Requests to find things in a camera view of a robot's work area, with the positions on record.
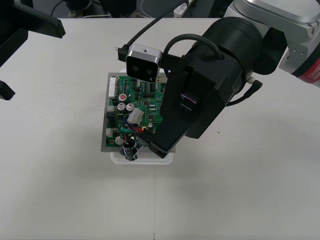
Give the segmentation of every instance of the white table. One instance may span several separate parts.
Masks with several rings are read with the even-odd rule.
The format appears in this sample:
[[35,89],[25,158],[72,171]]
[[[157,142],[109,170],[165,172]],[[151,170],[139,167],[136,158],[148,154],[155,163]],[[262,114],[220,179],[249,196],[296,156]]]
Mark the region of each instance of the white table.
[[[115,47],[149,21],[66,19],[62,40],[31,33],[0,68],[16,91],[0,101],[0,239],[319,239],[320,89],[281,70],[170,166],[100,152]],[[163,50],[212,22],[164,19],[138,43]]]

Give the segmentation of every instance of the wire connector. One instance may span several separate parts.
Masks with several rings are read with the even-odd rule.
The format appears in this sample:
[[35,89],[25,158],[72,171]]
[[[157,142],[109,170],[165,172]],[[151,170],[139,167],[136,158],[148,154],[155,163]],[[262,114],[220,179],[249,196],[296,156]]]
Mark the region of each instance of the wire connector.
[[186,13],[186,11],[188,10],[188,8],[190,7],[190,5],[194,2],[195,0],[189,0],[189,3],[183,3],[180,6],[178,6],[174,12],[173,15],[175,18],[180,19],[182,18],[182,16]]

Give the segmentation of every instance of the black cable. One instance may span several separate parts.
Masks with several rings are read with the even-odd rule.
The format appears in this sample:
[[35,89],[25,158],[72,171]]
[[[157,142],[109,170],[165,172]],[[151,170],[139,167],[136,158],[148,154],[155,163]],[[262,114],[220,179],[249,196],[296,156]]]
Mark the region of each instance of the black cable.
[[[182,34],[179,36],[176,36],[175,38],[173,38],[166,46],[165,49],[163,51],[164,55],[167,55],[170,51],[170,49],[172,48],[172,46],[180,41],[183,40],[194,40],[197,42],[201,42],[202,44],[205,44],[207,47],[209,47],[216,55],[216,57],[219,60],[223,60],[224,56],[222,54],[222,52],[220,51],[220,49],[218,48],[217,45],[215,45],[211,40],[209,40],[208,38],[204,37],[204,36],[200,36],[197,34]],[[168,77],[169,76],[169,71],[167,69],[164,69],[165,75]]]
[[239,104],[239,103],[243,102],[244,100],[250,98],[255,92],[257,92],[262,87],[262,85],[263,85],[262,82],[255,80],[253,82],[252,86],[248,89],[248,91],[245,92],[245,94],[242,97],[238,98],[237,100],[230,101],[226,105],[226,107],[230,107],[230,106]]
[[60,2],[58,2],[55,6],[54,6],[54,8],[52,9],[52,12],[51,12],[51,14],[50,14],[50,16],[52,17],[52,15],[54,14],[54,11],[56,10],[56,8],[62,3],[62,2],[64,2],[65,0],[61,0]]
[[181,4],[188,4],[189,0],[181,0],[172,7],[170,7],[167,11],[164,11],[160,16],[158,16],[156,19],[154,19],[152,22],[150,22],[147,26],[145,26],[143,29],[141,29],[133,38],[131,38],[130,41],[128,41],[127,44],[124,45],[124,47],[129,48],[142,34],[144,34],[149,28],[151,28],[153,25],[155,25],[157,22],[159,22],[165,15],[171,13],[173,10],[175,10],[177,7],[179,7]]

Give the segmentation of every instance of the black cylindrical motor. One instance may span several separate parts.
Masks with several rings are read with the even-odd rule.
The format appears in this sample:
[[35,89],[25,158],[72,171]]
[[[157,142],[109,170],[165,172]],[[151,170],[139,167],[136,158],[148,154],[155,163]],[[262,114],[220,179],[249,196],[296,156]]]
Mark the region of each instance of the black cylindrical motor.
[[222,18],[213,23],[203,36],[214,42],[221,51],[236,58],[246,79],[251,76],[263,46],[263,38],[252,23],[239,17]]

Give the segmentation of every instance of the colored wire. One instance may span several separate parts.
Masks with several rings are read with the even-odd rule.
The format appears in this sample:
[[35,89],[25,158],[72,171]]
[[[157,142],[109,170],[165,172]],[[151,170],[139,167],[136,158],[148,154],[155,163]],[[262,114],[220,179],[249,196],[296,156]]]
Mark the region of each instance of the colored wire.
[[125,129],[124,127],[121,127],[121,131],[127,134],[132,134],[132,130],[130,129]]

